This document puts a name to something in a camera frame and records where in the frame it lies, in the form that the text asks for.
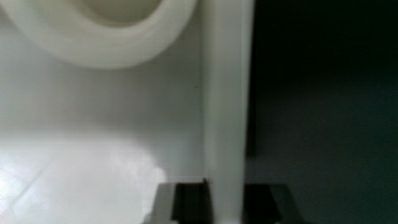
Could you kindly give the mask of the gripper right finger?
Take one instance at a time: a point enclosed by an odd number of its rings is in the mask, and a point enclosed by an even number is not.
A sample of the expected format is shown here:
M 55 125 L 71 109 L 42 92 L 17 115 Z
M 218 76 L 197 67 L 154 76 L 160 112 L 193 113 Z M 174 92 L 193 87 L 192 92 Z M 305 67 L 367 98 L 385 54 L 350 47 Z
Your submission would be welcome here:
M 247 184 L 243 224 L 304 224 L 289 188 L 284 184 Z

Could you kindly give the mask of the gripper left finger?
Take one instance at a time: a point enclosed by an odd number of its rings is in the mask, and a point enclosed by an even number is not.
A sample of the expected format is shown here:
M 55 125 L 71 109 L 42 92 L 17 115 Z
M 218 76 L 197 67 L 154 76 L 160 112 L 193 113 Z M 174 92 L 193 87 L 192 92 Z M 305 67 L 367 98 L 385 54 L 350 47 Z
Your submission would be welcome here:
M 158 185 L 154 224 L 211 224 L 211 197 L 206 181 Z

